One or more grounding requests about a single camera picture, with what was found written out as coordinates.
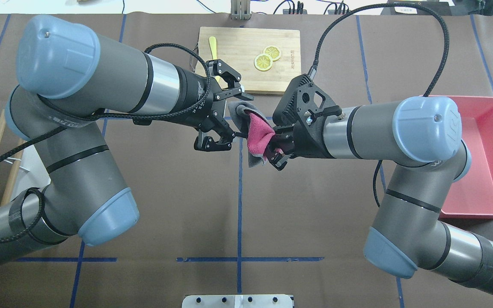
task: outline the white label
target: white label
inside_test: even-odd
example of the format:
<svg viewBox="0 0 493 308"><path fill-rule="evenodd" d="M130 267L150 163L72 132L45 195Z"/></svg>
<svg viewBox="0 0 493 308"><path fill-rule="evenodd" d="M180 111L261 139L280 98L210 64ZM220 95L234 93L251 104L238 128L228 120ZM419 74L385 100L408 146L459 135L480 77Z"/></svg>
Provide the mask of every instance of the white label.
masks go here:
<svg viewBox="0 0 493 308"><path fill-rule="evenodd" d="M415 8L400 8L395 6L395 12L399 12L401 14L417 14L417 9Z"/></svg>

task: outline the red plastic container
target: red plastic container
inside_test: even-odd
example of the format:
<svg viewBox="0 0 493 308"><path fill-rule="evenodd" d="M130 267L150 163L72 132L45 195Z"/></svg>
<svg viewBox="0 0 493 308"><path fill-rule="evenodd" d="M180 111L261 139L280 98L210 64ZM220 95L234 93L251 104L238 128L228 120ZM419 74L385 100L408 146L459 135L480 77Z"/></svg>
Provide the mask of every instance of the red plastic container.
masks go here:
<svg viewBox="0 0 493 308"><path fill-rule="evenodd" d="M467 175L452 184L440 217L493 219L493 97L449 97L460 111L473 162Z"/></svg>

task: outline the gray cloth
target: gray cloth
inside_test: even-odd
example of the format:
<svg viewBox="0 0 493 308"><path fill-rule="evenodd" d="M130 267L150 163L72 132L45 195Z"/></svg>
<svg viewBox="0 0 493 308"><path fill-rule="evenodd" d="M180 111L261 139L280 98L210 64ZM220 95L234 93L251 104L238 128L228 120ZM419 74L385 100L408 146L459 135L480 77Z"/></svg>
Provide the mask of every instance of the gray cloth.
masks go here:
<svg viewBox="0 0 493 308"><path fill-rule="evenodd" d="M246 111L249 111L251 113L255 113L266 121L268 125L270 125L269 121L267 120L266 116L258 110L253 104L239 100L239 101L232 101L229 102L227 105L227 108L229 109L229 116L231 116L231 120L233 120L233 123L235 123L235 126L239 128L239 131L243 134L248 134L248 130L250 127L250 116L246 113ZM263 155L253 155L250 152L248 153L248 167L252 168L253 166L257 166L259 164L264 163L264 158Z"/></svg>

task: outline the pink cloth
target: pink cloth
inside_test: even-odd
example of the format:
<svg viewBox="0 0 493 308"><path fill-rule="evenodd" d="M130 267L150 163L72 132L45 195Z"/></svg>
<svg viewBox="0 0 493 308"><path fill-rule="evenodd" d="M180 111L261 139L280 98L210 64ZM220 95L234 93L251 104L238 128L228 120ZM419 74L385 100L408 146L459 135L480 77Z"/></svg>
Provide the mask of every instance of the pink cloth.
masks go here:
<svg viewBox="0 0 493 308"><path fill-rule="evenodd" d="M275 131L256 113L249 113L248 111L247 113L250 116L250 126L246 146L252 155L263 157L271 137L275 135Z"/></svg>

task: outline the yellow knife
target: yellow knife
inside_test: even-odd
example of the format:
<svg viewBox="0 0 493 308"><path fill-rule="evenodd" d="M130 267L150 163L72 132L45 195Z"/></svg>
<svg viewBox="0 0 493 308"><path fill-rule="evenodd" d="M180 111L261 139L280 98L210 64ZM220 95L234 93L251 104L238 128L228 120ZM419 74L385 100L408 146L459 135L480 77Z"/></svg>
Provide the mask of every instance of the yellow knife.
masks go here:
<svg viewBox="0 0 493 308"><path fill-rule="evenodd" d="M217 53L216 53L217 43L216 43L216 38L215 37L213 37L213 36L209 37L209 45L211 46L211 53L213 55L213 60L218 59ZM216 82L220 82L220 77L219 76L216 76Z"/></svg>

